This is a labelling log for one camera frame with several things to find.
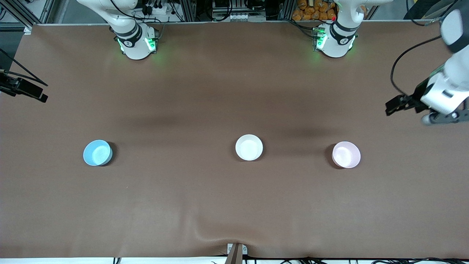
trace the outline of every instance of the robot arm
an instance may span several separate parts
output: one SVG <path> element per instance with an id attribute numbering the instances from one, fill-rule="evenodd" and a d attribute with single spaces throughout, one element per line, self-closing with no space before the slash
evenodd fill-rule
<path id="1" fill-rule="evenodd" d="M 386 103 L 386 114 L 415 108 L 426 125 L 469 121 L 469 5 L 455 9 L 441 23 L 441 38 L 453 55 L 417 86 L 410 96 L 399 95 Z"/>
<path id="2" fill-rule="evenodd" d="M 382 5 L 393 0 L 334 0 L 339 7 L 337 19 L 319 26 L 316 49 L 332 58 L 344 56 L 355 40 L 355 32 L 364 18 L 361 5 Z"/>
<path id="3" fill-rule="evenodd" d="M 78 0 L 78 2 L 109 23 L 117 35 L 122 52 L 130 59 L 141 60 L 156 52 L 158 38 L 155 34 L 158 32 L 144 23 L 137 23 L 135 18 L 126 13 L 135 8 L 137 0 Z"/>

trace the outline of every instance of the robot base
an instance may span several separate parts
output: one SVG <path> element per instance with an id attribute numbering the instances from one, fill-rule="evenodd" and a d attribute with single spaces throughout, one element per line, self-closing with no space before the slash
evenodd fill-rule
<path id="1" fill-rule="evenodd" d="M 350 41 L 346 39 L 347 44 L 339 45 L 339 43 L 337 43 L 337 41 L 331 36 L 330 28 L 331 25 L 324 23 L 313 29 L 313 36 L 318 37 L 318 39 L 313 39 L 313 48 L 314 51 L 320 50 L 331 58 L 340 58 L 352 48 L 355 37 Z"/>
<path id="2" fill-rule="evenodd" d="M 142 36 L 133 47 L 121 45 L 122 54 L 127 55 L 132 60 L 141 60 L 152 53 L 156 53 L 158 47 L 159 32 L 144 23 L 139 23 L 142 27 Z"/>

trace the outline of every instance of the power strip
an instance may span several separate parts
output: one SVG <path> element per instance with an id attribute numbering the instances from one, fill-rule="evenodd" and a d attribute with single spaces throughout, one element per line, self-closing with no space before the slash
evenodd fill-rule
<path id="1" fill-rule="evenodd" d="M 152 15 L 166 15 L 166 11 L 168 10 L 167 6 L 163 6 L 163 8 L 153 8 L 151 11 Z"/>

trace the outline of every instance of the white bowl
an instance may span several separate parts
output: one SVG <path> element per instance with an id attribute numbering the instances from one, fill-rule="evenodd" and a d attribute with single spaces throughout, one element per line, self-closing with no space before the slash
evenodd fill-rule
<path id="1" fill-rule="evenodd" d="M 255 135 L 244 135 L 236 142 L 236 153 L 245 161 L 258 159 L 263 150 L 262 141 Z"/>

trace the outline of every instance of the black cable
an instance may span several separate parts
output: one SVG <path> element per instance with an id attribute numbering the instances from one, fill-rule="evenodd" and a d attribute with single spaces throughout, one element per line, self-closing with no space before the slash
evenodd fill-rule
<path id="1" fill-rule="evenodd" d="M 409 12 L 409 1 L 406 0 L 406 8 L 407 8 L 407 13 Z M 424 27 L 425 24 L 419 24 L 417 22 L 415 22 L 415 20 L 413 18 L 410 18 L 410 20 L 412 21 L 412 23 L 416 24 L 417 26 L 421 26 L 421 27 Z"/>
<path id="2" fill-rule="evenodd" d="M 264 6 L 261 6 L 261 7 L 252 7 L 252 6 L 250 6 L 250 5 L 248 4 L 248 0 L 244 0 L 244 5 L 245 5 L 247 8 L 251 9 L 252 11 L 260 11 L 260 10 L 265 9 L 265 2 L 264 2 Z"/>
<path id="3" fill-rule="evenodd" d="M 181 17 L 181 15 L 179 14 L 179 12 L 176 10 L 176 5 L 173 3 L 172 0 L 169 0 L 168 1 L 169 5 L 171 6 L 171 8 L 173 9 L 174 13 L 176 14 L 177 18 L 179 18 L 179 20 L 181 22 L 184 22 L 184 19 Z"/>
<path id="4" fill-rule="evenodd" d="M 8 57 L 11 61 L 13 61 L 14 63 L 16 63 L 18 66 L 21 67 L 21 69 L 25 70 L 27 73 L 29 73 L 31 76 L 33 76 L 35 79 L 33 79 L 34 81 L 42 84 L 42 85 L 45 85 L 45 86 L 48 86 L 45 82 L 43 82 L 41 79 L 39 79 L 36 75 L 34 75 L 32 72 L 30 72 L 26 67 L 24 67 L 23 65 L 21 65 L 21 63 L 19 63 L 17 60 L 15 60 L 14 58 L 12 58 L 10 55 L 8 55 L 8 53 L 6 53 L 3 49 L 0 48 L 0 52 L 2 52 L 6 57 Z"/>
<path id="5" fill-rule="evenodd" d="M 212 6 L 207 8 L 207 3 L 210 1 L 211 0 L 205 0 L 204 9 L 205 9 L 205 14 L 211 21 L 220 22 L 230 17 L 231 12 L 233 11 L 233 3 L 231 2 L 231 0 L 227 0 L 227 13 L 222 19 L 213 18 L 212 15 L 209 14 L 209 11 L 213 9 Z"/>
<path id="6" fill-rule="evenodd" d="M 120 12 L 121 14 L 123 14 L 124 16 L 132 17 L 132 18 L 135 19 L 135 20 L 145 21 L 145 18 L 136 17 L 136 16 L 131 16 L 131 15 L 128 15 L 128 14 L 124 13 L 122 10 L 120 10 L 120 9 L 117 7 L 117 5 L 114 3 L 113 0 L 111 0 L 111 3 L 112 3 L 112 5 L 117 9 L 117 11 L 119 11 L 119 12 Z M 157 18 L 148 18 L 148 20 L 150 20 L 150 19 L 153 19 L 154 22 L 157 22 L 157 21 L 158 21 L 159 23 L 161 23 L 161 21 L 160 21 L 159 19 L 157 19 Z"/>
<path id="7" fill-rule="evenodd" d="M 445 10 L 443 13 L 441 13 L 441 15 L 439 16 L 439 18 L 442 18 L 442 17 L 446 14 L 446 12 L 448 12 L 448 11 L 454 6 L 454 4 L 455 4 L 457 1 L 458 1 L 458 0 L 454 0 L 454 2 L 453 2 L 451 5 L 449 5 L 448 8 L 446 8 L 446 10 Z"/>
<path id="8" fill-rule="evenodd" d="M 21 77 L 21 78 L 24 78 L 24 79 L 28 79 L 28 80 L 31 80 L 31 81 L 35 81 L 35 82 L 38 81 L 33 77 L 29 77 L 29 76 L 21 74 L 21 73 L 12 72 L 12 71 L 9 71 L 9 70 L 4 70 L 3 72 L 6 73 L 6 74 L 15 75 L 15 76 L 18 76 L 18 77 Z"/>
<path id="9" fill-rule="evenodd" d="M 295 27 L 297 27 L 305 36 L 309 37 L 309 38 L 312 38 L 314 39 L 315 37 L 306 33 L 305 31 L 303 31 L 303 29 L 305 30 L 312 30 L 313 28 L 311 27 L 305 27 L 305 26 L 302 26 L 302 25 L 299 25 L 297 22 L 293 21 L 293 20 L 290 20 L 290 19 L 287 19 L 287 18 L 282 18 L 280 19 L 281 21 L 287 21 L 289 22 L 290 24 L 294 25 Z"/>
<path id="10" fill-rule="evenodd" d="M 431 39 L 429 39 L 429 40 L 426 40 L 426 41 L 424 41 L 424 42 L 420 42 L 419 44 L 413 45 L 412 47 L 410 47 L 410 48 L 408 48 L 406 51 L 404 51 L 401 55 L 399 55 L 399 57 L 397 57 L 397 59 L 394 61 L 393 67 L 391 68 L 390 79 L 391 79 L 391 83 L 393 84 L 394 88 L 395 88 L 398 92 L 400 92 L 402 95 L 407 96 L 407 94 L 406 94 L 405 92 L 403 92 L 399 87 L 397 87 L 397 84 L 394 82 L 394 69 L 396 68 L 397 62 L 398 62 L 407 52 L 413 50 L 413 49 L 416 48 L 416 47 L 420 47 L 421 45 L 424 45 L 424 44 L 427 44 L 427 43 L 432 42 L 432 41 L 434 41 L 434 40 L 437 40 L 437 39 L 439 39 L 439 38 L 441 38 L 441 35 L 438 36 L 438 37 L 434 37 L 434 38 L 431 38 Z M 380 260 L 377 260 L 377 261 L 373 262 L 372 264 L 376 264 L 376 263 L 385 263 L 385 262 L 380 261 Z"/>

